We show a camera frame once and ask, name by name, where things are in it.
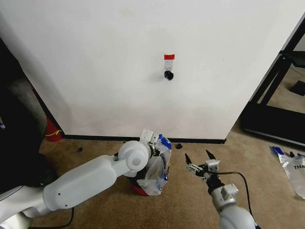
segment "red object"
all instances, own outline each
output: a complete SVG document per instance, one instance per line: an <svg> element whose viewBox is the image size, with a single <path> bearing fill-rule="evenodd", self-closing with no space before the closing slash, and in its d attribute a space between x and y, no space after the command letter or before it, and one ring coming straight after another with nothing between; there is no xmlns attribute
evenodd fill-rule
<svg viewBox="0 0 305 229"><path fill-rule="evenodd" d="M142 196L148 196L147 193L140 187L136 187L136 185L132 184L132 188Z"/></svg>
<svg viewBox="0 0 305 229"><path fill-rule="evenodd" d="M61 140L60 130L53 124L51 119L47 117L47 130L46 130L46 139L49 142L57 142Z"/></svg>
<svg viewBox="0 0 305 229"><path fill-rule="evenodd" d="M175 59L175 54L172 55L164 55L165 60L174 60Z"/></svg>

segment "black object on floor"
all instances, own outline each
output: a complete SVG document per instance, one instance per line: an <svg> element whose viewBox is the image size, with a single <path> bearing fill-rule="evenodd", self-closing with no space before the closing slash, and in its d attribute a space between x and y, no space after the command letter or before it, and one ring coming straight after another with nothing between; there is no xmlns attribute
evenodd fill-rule
<svg viewBox="0 0 305 229"><path fill-rule="evenodd" d="M183 146L180 144L180 143L178 143L176 146L175 146L175 148L176 149L181 149Z"/></svg>
<svg viewBox="0 0 305 229"><path fill-rule="evenodd" d="M298 80L289 91L299 94L301 96L304 96L305 95L305 83Z"/></svg>
<svg viewBox="0 0 305 229"><path fill-rule="evenodd" d="M268 106L291 64L305 68L305 52L294 51L305 35L305 19L298 26L273 67L241 114L242 129L254 135L305 146L305 114Z"/></svg>

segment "red tape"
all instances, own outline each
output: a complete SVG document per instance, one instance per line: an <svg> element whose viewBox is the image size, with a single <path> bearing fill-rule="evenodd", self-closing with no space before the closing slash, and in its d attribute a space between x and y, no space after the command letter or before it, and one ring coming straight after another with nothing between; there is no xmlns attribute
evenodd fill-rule
<svg viewBox="0 0 305 229"><path fill-rule="evenodd" d="M164 55L165 60L174 60L175 59L175 54L172 55Z"/></svg>

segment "small black item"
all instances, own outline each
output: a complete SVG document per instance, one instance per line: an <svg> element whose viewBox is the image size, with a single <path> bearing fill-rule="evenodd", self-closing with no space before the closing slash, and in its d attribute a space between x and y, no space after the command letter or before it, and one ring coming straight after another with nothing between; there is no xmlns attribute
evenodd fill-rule
<svg viewBox="0 0 305 229"><path fill-rule="evenodd" d="M295 94L299 94L301 96L305 95L305 83L298 80L295 85L289 90Z"/></svg>
<svg viewBox="0 0 305 229"><path fill-rule="evenodd" d="M173 73L171 71L165 71L164 72L164 77L168 80L172 80L173 79Z"/></svg>
<svg viewBox="0 0 305 229"><path fill-rule="evenodd" d="M176 146L175 146L175 148L176 149L181 149L183 146L180 144L180 143L178 143Z"/></svg>

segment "black baseboard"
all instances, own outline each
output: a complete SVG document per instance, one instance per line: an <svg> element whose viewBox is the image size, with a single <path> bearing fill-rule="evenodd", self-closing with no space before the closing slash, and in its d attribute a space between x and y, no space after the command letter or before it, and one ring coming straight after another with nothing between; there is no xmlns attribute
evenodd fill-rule
<svg viewBox="0 0 305 229"><path fill-rule="evenodd" d="M138 137L113 137L113 136L90 136L90 135L65 135L67 139L82 139L82 140L104 140L104 141L139 141ZM190 138L169 138L175 143L208 143L208 144L224 144L226 139L190 139Z"/></svg>

